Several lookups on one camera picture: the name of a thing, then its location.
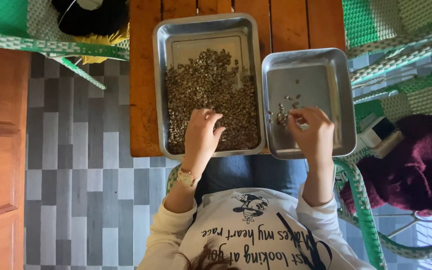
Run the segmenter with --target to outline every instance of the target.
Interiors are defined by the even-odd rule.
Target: green woven chair
[[[58,28],[51,0],[0,0],[0,48],[39,52],[53,58],[101,89],[106,86],[81,70],[68,56],[102,56],[129,60],[129,41],[117,46],[72,42]]]
[[[385,97],[358,103],[354,106],[358,133],[361,132],[358,123],[371,114],[376,117],[386,116],[392,122],[412,114],[432,114],[432,73],[426,77],[413,78],[370,92],[355,98],[355,101],[364,101],[378,95],[385,95]],[[343,158],[334,159],[337,165],[334,189],[339,196],[345,182],[349,181],[356,205],[356,215],[352,215],[344,204],[341,204],[338,209],[339,217],[361,229],[368,258],[377,269],[386,269],[381,246],[405,258],[431,259],[432,245],[424,247],[405,246],[390,239],[405,228],[419,222],[414,213],[410,214],[414,218],[411,223],[393,233],[384,235],[376,230],[363,177],[356,167],[356,163],[360,159],[369,156],[367,150],[368,148]]]
[[[343,0],[343,11],[348,58],[385,53],[353,85],[432,55],[432,0]]]

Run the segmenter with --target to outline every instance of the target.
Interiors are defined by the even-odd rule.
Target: gold watch
[[[186,171],[181,167],[177,170],[177,180],[185,187],[192,187],[195,181],[201,179],[201,176],[195,179],[194,175],[190,171]]]

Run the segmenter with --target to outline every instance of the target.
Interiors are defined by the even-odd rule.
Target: white sweatshirt
[[[227,257],[242,270],[309,270],[308,263],[327,270],[373,270],[342,238],[335,199],[311,207],[302,199],[303,189],[304,184],[300,200],[271,189],[226,190],[205,195],[198,209],[194,202],[193,209],[182,214],[166,210],[163,200],[138,270],[186,269],[176,252],[191,260],[209,239],[215,244],[212,260]]]

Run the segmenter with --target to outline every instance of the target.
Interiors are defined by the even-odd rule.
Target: yellow cloth
[[[74,40],[76,42],[102,44],[102,45],[116,45],[127,39],[129,39],[129,23],[127,26],[119,29],[116,33],[111,35],[90,34],[88,36],[74,37]],[[103,61],[108,59],[107,57],[102,57],[102,56],[87,56],[87,55],[81,55],[81,58],[82,58],[83,65],[102,63]]]

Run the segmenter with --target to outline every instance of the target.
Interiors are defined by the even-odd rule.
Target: minnie mouse graphic
[[[243,221],[246,222],[246,224],[255,221],[253,218],[261,216],[263,214],[263,210],[266,210],[268,206],[268,200],[266,198],[252,193],[236,195],[232,196],[231,198],[235,198],[243,203],[241,207],[233,208],[233,211],[236,213],[243,212]]]

